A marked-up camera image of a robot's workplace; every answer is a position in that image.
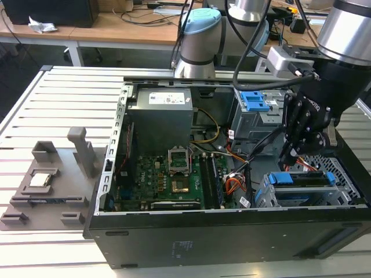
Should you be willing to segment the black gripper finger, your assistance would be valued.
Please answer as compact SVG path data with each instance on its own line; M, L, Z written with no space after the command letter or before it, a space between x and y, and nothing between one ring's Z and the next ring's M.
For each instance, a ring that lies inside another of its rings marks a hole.
M312 156L332 149L329 136L323 131L307 130L308 127L283 129L283 146L278 158L281 170L296 163L299 156Z
M295 162L298 147L307 132L311 112L305 101L293 93L286 93L283 105L282 126L285 143L282 147L282 161Z

